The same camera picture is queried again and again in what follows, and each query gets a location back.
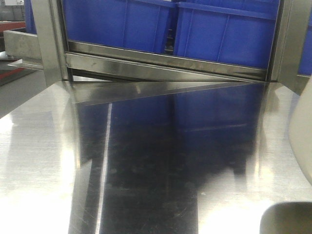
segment blue plastic crate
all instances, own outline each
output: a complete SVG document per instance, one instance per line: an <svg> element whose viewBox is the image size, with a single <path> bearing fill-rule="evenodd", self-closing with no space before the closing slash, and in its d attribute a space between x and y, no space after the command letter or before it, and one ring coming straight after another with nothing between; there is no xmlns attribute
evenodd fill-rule
<svg viewBox="0 0 312 234"><path fill-rule="evenodd" d="M279 4L279 0L187 0L187 2L275 15Z"/></svg>
<svg viewBox="0 0 312 234"><path fill-rule="evenodd" d="M267 68L275 15L180 2L174 55Z"/></svg>
<svg viewBox="0 0 312 234"><path fill-rule="evenodd" d="M303 47L303 53L299 67L299 74L309 76L312 74L312 15L310 17L306 41Z"/></svg>
<svg viewBox="0 0 312 234"><path fill-rule="evenodd" d="M24 0L26 32L36 34L35 20L31 0Z"/></svg>
<svg viewBox="0 0 312 234"><path fill-rule="evenodd" d="M68 38L163 53L173 8L163 0L64 0Z"/></svg>

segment stainless steel panel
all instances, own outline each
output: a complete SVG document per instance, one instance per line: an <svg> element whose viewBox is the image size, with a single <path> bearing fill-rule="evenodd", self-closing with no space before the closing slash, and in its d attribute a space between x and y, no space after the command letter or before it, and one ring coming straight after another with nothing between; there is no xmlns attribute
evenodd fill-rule
<svg viewBox="0 0 312 234"><path fill-rule="evenodd" d="M41 59L37 35L18 31L4 31L5 51L7 55L18 58Z"/></svg>
<svg viewBox="0 0 312 234"><path fill-rule="evenodd" d="M312 9L312 1L283 0L270 61L269 76L296 90L296 76Z"/></svg>
<svg viewBox="0 0 312 234"><path fill-rule="evenodd" d="M312 201L288 139L298 98L279 83L58 82L0 119L0 233L258 234L270 206Z"/></svg>
<svg viewBox="0 0 312 234"><path fill-rule="evenodd" d="M66 53L67 66L72 69L96 72L121 78L134 78L154 81L252 81L207 74L190 70L148 65L126 60L104 58L78 53Z"/></svg>
<svg viewBox="0 0 312 234"><path fill-rule="evenodd" d="M140 51L125 50L103 45L84 42L69 41L69 50L82 54L105 56L115 59L124 59L142 63L150 63L168 67L175 67L199 72L223 74L234 77L265 80L266 70L252 67L244 67L218 62L196 60L168 55L157 55Z"/></svg>
<svg viewBox="0 0 312 234"><path fill-rule="evenodd" d="M58 0L32 0L39 47L47 86L72 80L65 60L66 36Z"/></svg>

